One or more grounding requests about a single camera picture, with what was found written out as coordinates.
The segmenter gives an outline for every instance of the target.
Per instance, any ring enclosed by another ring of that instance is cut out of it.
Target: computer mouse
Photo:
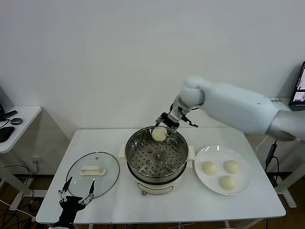
[[[0,143],[5,142],[10,137],[11,133],[13,133],[15,127],[7,126],[0,128]]]
[[[22,118],[13,118],[10,123],[12,125],[20,125],[22,123]]]

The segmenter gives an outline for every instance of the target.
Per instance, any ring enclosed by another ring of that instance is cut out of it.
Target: glass pot lid
[[[78,159],[70,168],[66,182],[72,177],[68,191],[73,196],[88,195],[94,181],[94,198],[108,192],[117,181],[120,166],[117,159],[105,152],[87,154]]]

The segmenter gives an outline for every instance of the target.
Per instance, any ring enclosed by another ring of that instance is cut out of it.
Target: power cord
[[[182,227],[182,228],[184,229],[184,226],[186,226],[186,225],[192,225],[192,224],[194,224],[194,223],[185,223],[185,224],[178,223],[177,226],[171,227],[171,228],[168,228],[168,229],[177,228],[177,227],[179,227],[179,226]]]
[[[257,145],[257,147],[255,148],[255,151],[254,151],[254,152],[257,152],[258,147],[260,147],[260,146],[262,145],[262,143],[264,143],[264,142],[266,141],[267,138],[268,138],[268,137],[265,137],[265,138],[263,139],[263,141],[262,141],[260,144]]]
[[[275,177],[275,180],[274,180],[275,182],[273,183],[273,187],[275,187],[276,184],[277,184],[276,182],[277,182],[277,178],[278,178],[278,174],[279,174],[279,167],[280,167],[280,163],[279,163],[279,161],[278,161],[278,158],[277,158],[276,156],[274,156],[275,150],[276,150],[276,148],[277,148],[276,142],[277,142],[277,140],[275,140],[275,142],[271,145],[270,150],[269,150],[269,153],[268,153],[267,158],[266,158],[266,160],[265,160],[265,165],[266,165],[266,167],[265,167],[265,172],[267,172],[267,169],[268,169],[268,166],[269,166],[271,160],[272,160],[273,158],[276,159],[276,163],[277,163],[277,172],[276,172],[276,177]]]
[[[278,173],[279,173],[279,167],[280,167],[280,165],[279,165],[279,162],[278,162],[278,158],[277,158],[276,156],[273,156],[273,158],[275,158],[275,159],[276,159],[276,162],[277,162],[277,173],[276,173],[276,177],[275,177],[275,182],[274,182],[274,184],[273,184],[273,187],[275,187],[275,186],[277,185],[277,178],[278,178]]]
[[[5,124],[3,124],[2,126],[0,126],[0,128],[5,127],[7,123],[9,123],[10,119],[1,119],[0,122],[6,121]]]
[[[23,167],[23,168],[27,169],[28,175],[26,176],[26,182],[25,182],[25,183],[27,183],[28,179],[39,171],[38,163],[35,163],[35,164],[36,164],[36,171],[35,171],[33,174],[31,174],[31,175],[30,175],[30,170],[29,170],[26,166],[22,166],[22,165],[11,165],[11,166],[5,166],[5,167]],[[0,200],[0,201],[3,202],[4,204],[8,205],[9,207],[11,207],[10,204],[7,204],[7,203],[5,203],[5,202],[2,201],[2,200]],[[45,225],[42,225],[42,224],[37,223],[37,222],[35,221],[35,217],[33,217],[33,215],[35,215],[35,214],[38,212],[39,207],[40,207],[40,205],[42,204],[42,201],[43,201],[43,198],[34,198],[34,192],[33,192],[33,190],[32,190],[32,198],[31,198],[31,201],[29,202],[29,204],[26,204],[26,205],[20,207],[20,208],[23,208],[23,207],[26,207],[26,206],[27,206],[27,207],[28,207],[28,211],[29,211],[32,215],[30,215],[30,214],[28,214],[28,213],[26,213],[26,212],[24,212],[24,211],[21,211],[20,209],[16,209],[15,211],[13,211],[13,212],[20,211],[20,212],[23,212],[23,213],[25,213],[25,214],[27,214],[27,215],[29,215],[29,216],[31,217],[31,218],[24,218],[24,219],[21,219],[21,220],[19,220],[19,217],[16,215],[16,213],[14,213],[14,214],[11,214],[11,213],[10,213],[11,211],[9,211],[9,207],[7,207],[6,210],[1,210],[1,209],[0,209],[1,211],[4,211],[4,214],[2,214],[2,215],[0,216],[0,217],[3,216],[2,229],[8,228],[8,227],[10,227],[10,226],[13,226],[13,225],[15,225],[16,223],[18,223],[18,228],[23,228],[23,229],[30,229],[31,226],[33,226],[33,225],[35,225],[35,224],[37,224],[37,226],[36,226],[37,229],[39,229],[39,228],[40,228],[40,229],[44,228]],[[10,218],[9,218],[7,221],[5,221],[5,216],[10,216]],[[17,221],[16,221],[15,223],[13,223],[13,224],[10,224],[10,225],[8,225],[8,226],[5,226],[5,224],[7,224],[13,217],[16,217]]]

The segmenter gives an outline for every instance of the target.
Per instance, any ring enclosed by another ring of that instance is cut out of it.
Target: stainless steel pot
[[[125,155],[135,178],[147,184],[161,185],[174,181],[182,174],[186,167],[188,145],[178,132],[163,142],[154,141],[154,128],[149,126],[134,133],[126,144]]]

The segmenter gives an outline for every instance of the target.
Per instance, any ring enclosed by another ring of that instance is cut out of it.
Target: floor
[[[52,179],[50,178],[36,178],[34,179],[31,188],[34,189],[47,189],[51,183]],[[280,196],[280,199],[286,209],[286,216],[282,218],[275,218],[275,219],[269,219],[268,222],[266,220],[263,220],[254,226],[251,227],[251,229],[301,229],[305,228],[305,179],[301,179],[298,182],[296,182],[294,185],[292,185],[289,188],[289,191],[291,195],[293,196],[297,208],[289,208],[283,198]],[[17,191],[10,185],[5,184],[0,189],[0,199],[11,203],[15,195],[17,194]],[[23,211],[26,211],[28,213],[28,204],[30,202],[31,198],[24,198],[20,209]],[[38,210],[39,208],[39,201],[35,200],[33,203],[31,203],[31,206],[36,208]],[[3,218],[3,213],[7,209],[6,205],[0,202],[0,228],[1,229],[22,229],[24,227],[24,224],[13,224],[17,220],[27,218],[27,216],[23,213],[16,212],[16,216],[6,215],[5,218]],[[233,228],[238,221],[232,221],[230,222],[230,226]],[[137,224],[134,226],[129,225],[94,225],[94,229],[168,229],[170,227],[175,227],[177,224],[175,223],[169,223],[169,224]],[[218,228],[224,228],[225,225],[223,222],[204,222],[204,223],[194,223],[191,225],[184,226],[184,229],[218,229]],[[31,229],[37,228],[37,224],[33,225]],[[87,229],[88,225],[77,225],[76,229]]]

